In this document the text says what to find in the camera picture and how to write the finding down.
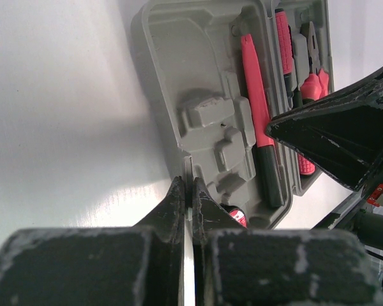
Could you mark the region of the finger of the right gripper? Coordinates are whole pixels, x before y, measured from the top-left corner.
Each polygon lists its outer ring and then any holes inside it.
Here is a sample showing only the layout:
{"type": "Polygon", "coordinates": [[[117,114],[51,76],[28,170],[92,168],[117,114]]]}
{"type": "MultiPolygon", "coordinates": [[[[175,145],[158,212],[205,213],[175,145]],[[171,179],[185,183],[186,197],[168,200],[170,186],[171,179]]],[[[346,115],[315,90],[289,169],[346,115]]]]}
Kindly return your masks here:
{"type": "Polygon", "coordinates": [[[316,102],[276,116],[266,134],[343,187],[383,183],[383,67],[316,102]]]}

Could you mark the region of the red black utility knife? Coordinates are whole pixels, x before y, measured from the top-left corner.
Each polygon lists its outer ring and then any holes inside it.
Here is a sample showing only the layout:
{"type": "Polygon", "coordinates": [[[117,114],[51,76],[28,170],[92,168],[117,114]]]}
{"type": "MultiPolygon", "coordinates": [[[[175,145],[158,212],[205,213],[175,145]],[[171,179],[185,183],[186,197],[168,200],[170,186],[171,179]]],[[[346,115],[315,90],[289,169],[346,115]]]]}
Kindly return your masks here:
{"type": "Polygon", "coordinates": [[[241,37],[241,51],[264,194],[270,207],[279,208],[284,206],[285,202],[274,141],[266,135],[270,116],[258,55],[251,34],[241,37]]]}

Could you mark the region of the grey plastic tool case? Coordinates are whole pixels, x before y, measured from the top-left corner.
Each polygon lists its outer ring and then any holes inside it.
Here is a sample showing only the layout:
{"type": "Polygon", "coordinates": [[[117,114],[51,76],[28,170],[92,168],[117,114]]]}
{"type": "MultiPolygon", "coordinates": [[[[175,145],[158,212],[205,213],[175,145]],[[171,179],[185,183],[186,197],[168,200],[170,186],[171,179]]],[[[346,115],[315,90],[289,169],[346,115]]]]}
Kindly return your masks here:
{"type": "Polygon", "coordinates": [[[131,36],[137,71],[151,104],[172,176],[188,170],[217,203],[239,207],[250,225],[271,229],[289,212],[320,171],[302,175],[297,154],[276,145],[283,205],[266,199],[248,102],[241,37],[257,51],[268,109],[292,109],[283,83],[275,13],[292,33],[292,89],[308,76],[301,26],[312,22],[320,60],[332,70],[326,1],[149,1],[134,16],[131,36]]]}

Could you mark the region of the red-handled screwdriver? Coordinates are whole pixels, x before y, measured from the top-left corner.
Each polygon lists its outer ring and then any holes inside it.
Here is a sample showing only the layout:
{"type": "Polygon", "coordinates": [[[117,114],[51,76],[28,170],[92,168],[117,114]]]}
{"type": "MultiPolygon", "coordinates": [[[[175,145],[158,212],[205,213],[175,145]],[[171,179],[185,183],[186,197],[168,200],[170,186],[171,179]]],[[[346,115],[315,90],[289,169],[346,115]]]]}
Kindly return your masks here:
{"type": "Polygon", "coordinates": [[[288,23],[288,18],[284,9],[277,8],[275,10],[275,21],[278,34],[278,42],[280,46],[280,58],[283,70],[283,79],[287,93],[287,99],[290,109],[301,106],[300,92],[298,89],[293,89],[294,84],[294,58],[292,51],[291,31],[288,23]]]}
{"type": "Polygon", "coordinates": [[[313,175],[315,173],[315,165],[307,160],[302,155],[297,155],[299,174],[300,175],[313,175]]]}

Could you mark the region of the red black pliers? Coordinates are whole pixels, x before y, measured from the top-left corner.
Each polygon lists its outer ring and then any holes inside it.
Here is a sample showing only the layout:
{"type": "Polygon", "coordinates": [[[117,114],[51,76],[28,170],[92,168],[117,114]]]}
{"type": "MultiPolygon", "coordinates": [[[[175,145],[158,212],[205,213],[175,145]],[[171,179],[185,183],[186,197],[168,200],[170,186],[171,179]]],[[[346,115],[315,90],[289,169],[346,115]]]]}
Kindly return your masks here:
{"type": "Polygon", "coordinates": [[[310,73],[300,87],[303,104],[312,103],[329,94],[329,74],[320,62],[319,44],[314,23],[309,21],[301,26],[301,34],[306,38],[310,73]]]}

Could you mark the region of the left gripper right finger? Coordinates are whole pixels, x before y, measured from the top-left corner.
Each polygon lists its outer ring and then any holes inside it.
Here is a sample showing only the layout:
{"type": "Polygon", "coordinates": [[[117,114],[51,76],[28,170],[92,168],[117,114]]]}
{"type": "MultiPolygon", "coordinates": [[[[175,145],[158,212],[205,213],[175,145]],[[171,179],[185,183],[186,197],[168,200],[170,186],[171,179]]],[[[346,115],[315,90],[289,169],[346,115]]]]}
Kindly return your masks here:
{"type": "Polygon", "coordinates": [[[368,255],[340,229],[250,229],[193,182],[197,305],[383,305],[368,255]]]}

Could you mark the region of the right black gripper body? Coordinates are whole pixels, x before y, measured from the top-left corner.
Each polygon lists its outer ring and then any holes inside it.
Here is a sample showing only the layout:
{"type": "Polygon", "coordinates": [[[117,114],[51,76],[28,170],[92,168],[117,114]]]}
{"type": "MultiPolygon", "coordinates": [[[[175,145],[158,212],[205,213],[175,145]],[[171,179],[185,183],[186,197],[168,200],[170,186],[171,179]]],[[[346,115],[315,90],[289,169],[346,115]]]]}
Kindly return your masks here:
{"type": "Polygon", "coordinates": [[[383,251],[383,148],[360,183],[360,190],[343,200],[315,228],[347,230],[362,244],[383,251]]]}

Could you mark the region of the black electrical tape roll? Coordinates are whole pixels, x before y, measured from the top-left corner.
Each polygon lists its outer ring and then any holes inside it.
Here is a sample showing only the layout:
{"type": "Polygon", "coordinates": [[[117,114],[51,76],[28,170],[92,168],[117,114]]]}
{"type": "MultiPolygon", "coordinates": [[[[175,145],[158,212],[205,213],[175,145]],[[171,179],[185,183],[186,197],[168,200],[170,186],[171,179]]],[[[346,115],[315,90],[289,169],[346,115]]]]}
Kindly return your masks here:
{"type": "Polygon", "coordinates": [[[247,228],[248,222],[242,209],[233,205],[222,205],[222,208],[240,225],[247,228]]]}

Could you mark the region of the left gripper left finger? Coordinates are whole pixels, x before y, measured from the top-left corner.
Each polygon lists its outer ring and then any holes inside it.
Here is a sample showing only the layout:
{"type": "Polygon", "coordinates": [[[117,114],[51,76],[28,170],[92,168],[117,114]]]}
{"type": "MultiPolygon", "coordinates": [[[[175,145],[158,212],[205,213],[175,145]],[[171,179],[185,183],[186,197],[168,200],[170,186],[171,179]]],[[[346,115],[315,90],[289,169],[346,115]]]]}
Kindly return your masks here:
{"type": "Polygon", "coordinates": [[[0,305],[181,305],[185,190],[136,225],[35,228],[0,248],[0,305]]]}

